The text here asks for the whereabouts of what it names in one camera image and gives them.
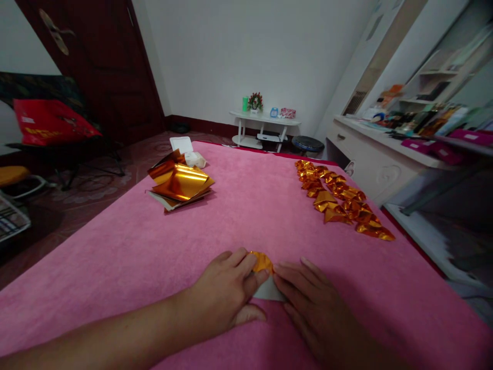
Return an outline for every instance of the stack of paper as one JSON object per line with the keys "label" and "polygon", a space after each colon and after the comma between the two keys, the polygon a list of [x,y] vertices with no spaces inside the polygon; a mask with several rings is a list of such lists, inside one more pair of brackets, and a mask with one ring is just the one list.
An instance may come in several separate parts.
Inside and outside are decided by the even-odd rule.
{"label": "stack of paper", "polygon": [[197,166],[185,164],[185,156],[176,149],[156,163],[148,171],[156,186],[149,195],[164,205],[164,212],[195,203],[212,193],[214,184],[206,173]]}

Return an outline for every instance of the wooden door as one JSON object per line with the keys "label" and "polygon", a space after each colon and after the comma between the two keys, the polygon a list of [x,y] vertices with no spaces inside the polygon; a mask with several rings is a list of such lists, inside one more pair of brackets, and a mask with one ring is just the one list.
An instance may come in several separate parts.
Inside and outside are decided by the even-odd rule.
{"label": "wooden door", "polygon": [[131,144],[164,131],[164,113],[130,0],[16,2],[114,141]]}

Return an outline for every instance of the black stool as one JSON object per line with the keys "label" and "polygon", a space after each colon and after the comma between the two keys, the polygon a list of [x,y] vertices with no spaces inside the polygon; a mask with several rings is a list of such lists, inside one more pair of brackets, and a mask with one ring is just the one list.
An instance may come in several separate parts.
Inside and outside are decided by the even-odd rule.
{"label": "black stool", "polygon": [[295,136],[291,142],[296,148],[301,150],[303,157],[307,156],[307,152],[320,153],[325,148],[322,142],[308,136]]}

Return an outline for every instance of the pink blanket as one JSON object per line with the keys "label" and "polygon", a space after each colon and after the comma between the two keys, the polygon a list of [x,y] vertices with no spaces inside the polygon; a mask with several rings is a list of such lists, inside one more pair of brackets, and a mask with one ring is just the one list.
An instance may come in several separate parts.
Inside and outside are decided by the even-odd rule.
{"label": "pink blanket", "polygon": [[[418,368],[486,368],[491,332],[370,202],[393,242],[324,225],[294,159],[201,142],[215,181],[206,201],[163,214],[147,177],[0,292],[0,355],[141,307],[192,284],[220,252],[315,261],[358,319]],[[330,170],[340,174],[335,166]],[[314,368],[278,302],[266,323],[236,328],[157,368]]]}

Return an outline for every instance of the white side table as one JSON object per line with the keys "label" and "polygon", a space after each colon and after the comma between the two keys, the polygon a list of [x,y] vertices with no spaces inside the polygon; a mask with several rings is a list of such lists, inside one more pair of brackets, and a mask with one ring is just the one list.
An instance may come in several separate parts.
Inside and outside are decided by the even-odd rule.
{"label": "white side table", "polygon": [[279,136],[279,144],[277,145],[277,152],[281,150],[282,143],[286,136],[286,130],[288,126],[298,126],[301,122],[290,118],[273,118],[268,113],[251,113],[242,112],[240,110],[231,110],[230,114],[238,117],[238,135],[233,136],[233,142],[238,146],[247,146],[254,149],[262,149],[262,142],[257,140],[256,137],[245,135],[245,124],[242,124],[242,120],[252,120],[262,122],[262,128],[260,129],[260,135],[263,134],[264,126],[267,123],[275,123],[284,126],[282,129],[282,134]]}

